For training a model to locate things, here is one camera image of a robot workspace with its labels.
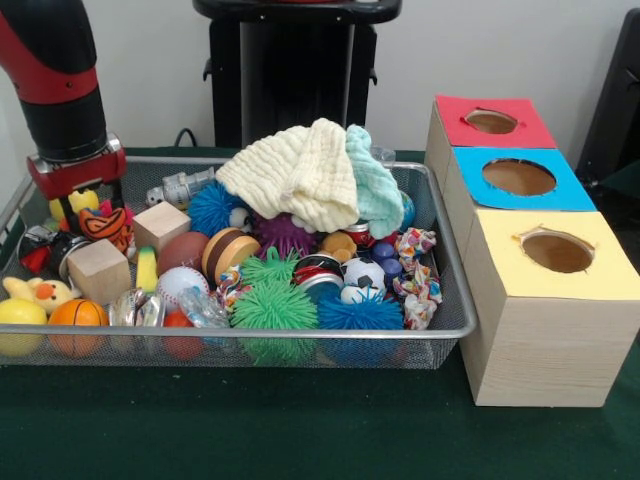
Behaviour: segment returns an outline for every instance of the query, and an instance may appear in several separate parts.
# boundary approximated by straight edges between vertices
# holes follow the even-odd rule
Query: red ball
[[[193,324],[180,310],[167,315],[165,327],[184,328]],[[187,361],[197,357],[204,350],[204,342],[198,337],[163,337],[164,348],[169,355],[178,360]]]
[[[200,232],[182,233],[171,240],[158,257],[158,276],[174,267],[189,267],[202,272],[202,252],[209,238]]]

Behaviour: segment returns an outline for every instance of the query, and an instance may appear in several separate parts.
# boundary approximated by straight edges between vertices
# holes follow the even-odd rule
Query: black machine
[[[640,9],[622,26],[576,173],[640,271]]]
[[[325,117],[364,125],[377,81],[373,24],[400,14],[402,0],[292,2],[193,0],[211,18],[216,145],[242,147]]]

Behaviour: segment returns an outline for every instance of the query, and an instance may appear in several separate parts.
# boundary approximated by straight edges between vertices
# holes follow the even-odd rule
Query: black cable
[[[183,128],[182,130],[180,130],[180,133],[178,133],[178,136],[176,137],[176,141],[173,142],[173,146],[174,147],[180,146],[180,142],[182,141],[182,137],[184,137],[185,133],[189,135],[189,138],[191,139],[191,145],[193,145],[194,147],[197,147],[198,142],[196,141],[196,136],[193,134],[190,128]]]

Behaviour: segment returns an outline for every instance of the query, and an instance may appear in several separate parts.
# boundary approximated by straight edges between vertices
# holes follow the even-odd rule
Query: yellow paper
[[[507,295],[588,300],[640,300],[640,277],[599,212],[479,209],[478,219]],[[527,256],[520,235],[564,232],[593,248],[585,270],[559,273]]]

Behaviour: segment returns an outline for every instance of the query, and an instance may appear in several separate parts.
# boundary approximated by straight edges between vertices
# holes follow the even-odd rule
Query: mint green washcloth
[[[369,222],[373,238],[384,238],[400,228],[404,218],[402,196],[391,172],[371,156],[371,136],[357,125],[347,129],[347,155],[358,191],[360,218]]]

